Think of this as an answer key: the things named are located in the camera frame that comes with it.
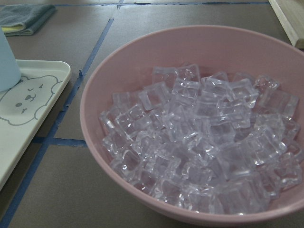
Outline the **wooden cutting board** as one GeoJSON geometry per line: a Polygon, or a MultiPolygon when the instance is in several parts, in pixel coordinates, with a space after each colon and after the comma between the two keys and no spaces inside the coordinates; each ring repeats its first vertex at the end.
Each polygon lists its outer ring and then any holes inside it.
{"type": "Polygon", "coordinates": [[[304,49],[304,1],[269,0],[291,44],[304,49]]]}

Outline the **light blue plastic cup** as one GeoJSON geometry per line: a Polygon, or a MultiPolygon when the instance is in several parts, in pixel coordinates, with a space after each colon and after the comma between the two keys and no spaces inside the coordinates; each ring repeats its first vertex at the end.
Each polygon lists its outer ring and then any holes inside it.
{"type": "Polygon", "coordinates": [[[0,29],[0,91],[11,89],[20,79],[21,71],[6,36],[0,29]]]}

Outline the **cream bear tray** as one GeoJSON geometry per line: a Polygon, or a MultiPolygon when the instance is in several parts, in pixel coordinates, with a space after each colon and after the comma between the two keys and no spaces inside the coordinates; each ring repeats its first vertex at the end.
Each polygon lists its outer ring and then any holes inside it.
{"type": "Polygon", "coordinates": [[[17,64],[21,81],[0,94],[1,186],[71,78],[71,67],[63,61],[17,60],[17,64]]]}

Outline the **clear ice cubes pile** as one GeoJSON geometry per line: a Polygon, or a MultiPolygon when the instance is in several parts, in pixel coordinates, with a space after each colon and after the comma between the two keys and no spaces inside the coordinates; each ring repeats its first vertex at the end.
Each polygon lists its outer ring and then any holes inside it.
{"type": "Polygon", "coordinates": [[[298,98],[267,75],[156,66],[151,85],[112,101],[99,116],[110,167],[159,201],[245,215],[303,181],[298,98]]]}

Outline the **pink bowl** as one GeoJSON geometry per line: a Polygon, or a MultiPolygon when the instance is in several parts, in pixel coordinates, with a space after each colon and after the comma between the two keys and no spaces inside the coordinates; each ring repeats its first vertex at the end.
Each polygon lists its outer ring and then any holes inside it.
{"type": "Polygon", "coordinates": [[[109,55],[89,78],[81,128],[98,164],[141,203],[195,225],[229,227],[275,219],[304,207],[304,185],[270,200],[255,163],[287,151],[273,123],[234,142],[253,114],[304,124],[304,54],[278,39],[225,26],[186,26],[151,33],[109,55]],[[252,213],[205,213],[183,208],[195,185],[181,164],[205,171],[209,144],[224,173],[212,196],[254,203],[252,213]]]}

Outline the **grey folded cloth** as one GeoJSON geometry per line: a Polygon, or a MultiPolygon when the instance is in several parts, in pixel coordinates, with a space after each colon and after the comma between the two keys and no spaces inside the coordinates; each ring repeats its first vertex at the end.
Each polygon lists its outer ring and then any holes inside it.
{"type": "Polygon", "coordinates": [[[5,36],[31,36],[55,13],[51,4],[15,4],[0,9],[0,28],[5,36]]]}

